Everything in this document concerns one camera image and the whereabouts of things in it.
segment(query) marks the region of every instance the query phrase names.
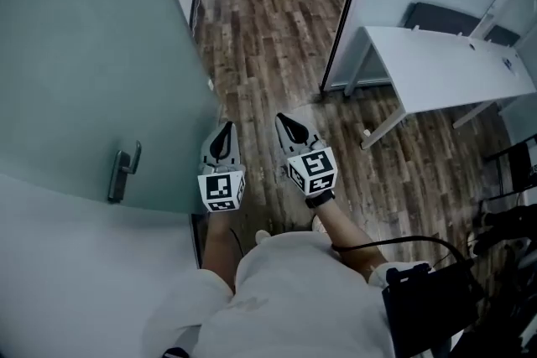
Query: desk leg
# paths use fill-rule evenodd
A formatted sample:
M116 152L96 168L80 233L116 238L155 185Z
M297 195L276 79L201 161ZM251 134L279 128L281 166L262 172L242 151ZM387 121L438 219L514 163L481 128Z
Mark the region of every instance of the desk leg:
M491 106L494 102L495 101L484 101L483 103L477 105L471 111L469 111L466 115L460 117L458 120L453 122L453 128L459 128L462 124L464 124L465 122L470 121L477 114L483 112L485 109L487 109L489 106Z
M374 132L372 132L370 136L367 136L365 139L363 139L363 142L360 144L362 149L368 149L371 145L377 142L377 140L379 140L392 128L394 128L401 121L403 121L405 117L406 112L404 111L403 107L398 107L397 111L395 111L386 119L386 121L384 121L380 126L378 126L378 128Z
M349 82L348 82L347 86L345 87L345 90L343 91L343 94L345 96L350 96L352 94L352 92L354 91L354 88L356 87L356 84L357 84L357 81L358 81L358 75L360 75L360 72L362 71L363 62L368 57L369 51L371 51L371 49L372 49L371 40L369 40L369 38L368 38L368 41L366 42L366 46L364 47L362 55L360 56L360 60L358 61L357 65L356 65L356 67L354 69L354 73L349 78Z

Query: black and white marker cube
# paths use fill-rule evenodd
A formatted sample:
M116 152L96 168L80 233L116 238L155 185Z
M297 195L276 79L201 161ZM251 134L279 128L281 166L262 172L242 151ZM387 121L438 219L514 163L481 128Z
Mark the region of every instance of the black and white marker cube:
M246 183L244 172L201 174L198 176L201 199L210 212L236 210L241 206Z
M331 148L287 158L287 171L305 195L336 186L337 165Z

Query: sticker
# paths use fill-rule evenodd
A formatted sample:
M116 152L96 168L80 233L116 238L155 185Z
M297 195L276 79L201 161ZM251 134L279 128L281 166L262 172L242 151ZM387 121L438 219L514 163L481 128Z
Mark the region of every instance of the sticker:
M513 63L511 63L511 61L508 58L502 57L502 61L505 64L505 67L507 67L509 70L513 69Z
M310 182L310 193L315 193L317 191L322 191L324 189L330 188L334 180L334 174L328 174L322 178L314 179Z
M241 178L241 183L238 186L238 193L237 193L238 204L241 204L242 196L244 195L244 188L245 187L246 187L246 185L244 184L244 178Z
M292 165L289 165L289 177L299 186L302 191L305 190L304 185L305 181L302 176L295 170L295 168Z
M302 157L302 162L309 176L316 176L333 170L332 164L324 151L308 153Z
M219 210L233 210L235 205L233 200L230 201L219 201L218 203L209 203L209 207L213 212L218 212Z
M232 181L229 174L208 176L206 187L208 200L225 199L232 196Z

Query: white desk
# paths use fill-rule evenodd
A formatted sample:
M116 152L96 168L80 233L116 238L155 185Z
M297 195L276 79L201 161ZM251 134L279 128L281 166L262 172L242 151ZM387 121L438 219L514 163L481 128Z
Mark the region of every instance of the white desk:
M425 30L363 27L367 47L345 87L350 96L364 60L377 53L399 98L399 108L362 142L369 148L408 114L481 102L453 123L457 128L494 101L536 92L513 48Z

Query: black cable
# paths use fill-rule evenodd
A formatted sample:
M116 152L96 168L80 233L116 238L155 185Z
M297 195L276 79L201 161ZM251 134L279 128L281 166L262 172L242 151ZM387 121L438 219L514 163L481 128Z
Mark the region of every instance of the black cable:
M364 247L391 245L394 243L405 243L407 241L433 241L434 243L440 243L441 245L444 245L447 249L451 251L451 253L453 254L453 257L455 257L457 262L463 262L463 263L466 262L466 258L463 257L462 254L459 252L459 250L455 248L450 242L443 241L442 239L437 239L436 237L428 237L428 236L406 236L406 237L399 237L397 239L388 239L387 241L375 241L373 243L366 243L365 245L358 245L358 246L351 246L351 247L332 245L332 249L336 252L349 252L349 251L355 251L357 249L363 249Z
M443 256L440 260L438 260L437 262L435 262L435 265L433 266L433 268L435 268L436 266L438 266L438 264L440 264L441 262L443 262L446 258L448 258L449 256L451 255L451 253Z
M233 235L235 236L235 240L237 241L237 244L238 244L238 250L241 252L241 256L244 257L244 252L242 251L241 241L238 240L237 233L232 228L230 228L229 231L233 233Z
M483 297L484 292L483 292L481 285L473 277L472 272L470 272L470 267L473 264L473 260L470 259L467 261L466 258L462 256L461 252L457 248L455 248L450 242L443 241L442 239L437 239L436 237L407 236L407 237L400 237L398 239L389 239L387 241L375 241L373 243L367 243L365 245L350 246L350 247L332 245L332 249L336 252L341 253L341 252L356 251L357 249L363 249L364 247L391 245L394 243L405 243L407 241L432 241L434 243L440 243L441 245L445 246L447 249L450 250L451 254L453 254L453 257L455 257L456 261L460 263L461 266L463 267L465 274L467 275L468 282L472 286L473 293L476 294L476 297L479 297L479 298Z

